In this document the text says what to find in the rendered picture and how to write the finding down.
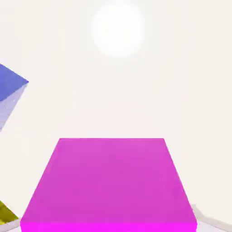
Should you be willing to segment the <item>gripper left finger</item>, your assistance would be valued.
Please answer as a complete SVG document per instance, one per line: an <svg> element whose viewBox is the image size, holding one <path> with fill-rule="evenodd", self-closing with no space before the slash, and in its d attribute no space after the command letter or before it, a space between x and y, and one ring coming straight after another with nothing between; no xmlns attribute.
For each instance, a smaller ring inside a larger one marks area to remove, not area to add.
<svg viewBox="0 0 232 232"><path fill-rule="evenodd" d="M0 224L0 232L7 232L20 226L20 220Z"/></svg>

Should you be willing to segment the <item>small magenta cube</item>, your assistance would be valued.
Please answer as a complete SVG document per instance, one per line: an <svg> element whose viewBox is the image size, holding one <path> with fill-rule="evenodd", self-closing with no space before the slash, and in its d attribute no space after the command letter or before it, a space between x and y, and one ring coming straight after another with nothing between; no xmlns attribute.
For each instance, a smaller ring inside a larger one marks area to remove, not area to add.
<svg viewBox="0 0 232 232"><path fill-rule="evenodd" d="M22 232L196 232L162 138L61 138Z"/></svg>

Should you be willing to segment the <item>large blue box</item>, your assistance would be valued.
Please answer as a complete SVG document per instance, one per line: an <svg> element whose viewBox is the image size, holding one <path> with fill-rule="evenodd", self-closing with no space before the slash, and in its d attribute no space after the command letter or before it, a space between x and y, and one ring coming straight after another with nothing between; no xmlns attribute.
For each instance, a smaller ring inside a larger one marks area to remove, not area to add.
<svg viewBox="0 0 232 232"><path fill-rule="evenodd" d="M0 64L0 131L28 83L27 79Z"/></svg>

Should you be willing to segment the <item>small yellow cube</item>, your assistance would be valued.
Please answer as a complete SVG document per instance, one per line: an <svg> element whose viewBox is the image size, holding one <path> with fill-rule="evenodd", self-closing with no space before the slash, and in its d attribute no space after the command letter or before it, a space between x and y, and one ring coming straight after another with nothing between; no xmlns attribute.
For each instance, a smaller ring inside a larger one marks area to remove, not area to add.
<svg viewBox="0 0 232 232"><path fill-rule="evenodd" d="M7 206L0 201L0 225L7 224L18 220L19 218L9 209Z"/></svg>

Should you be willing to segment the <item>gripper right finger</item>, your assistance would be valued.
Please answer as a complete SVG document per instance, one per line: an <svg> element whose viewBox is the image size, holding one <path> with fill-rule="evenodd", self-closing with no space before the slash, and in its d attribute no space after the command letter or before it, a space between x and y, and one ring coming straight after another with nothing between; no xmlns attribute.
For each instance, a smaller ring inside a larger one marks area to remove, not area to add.
<svg viewBox="0 0 232 232"><path fill-rule="evenodd" d="M195 204L191 204L191 208L197 219L196 232L232 232L232 224L204 216Z"/></svg>

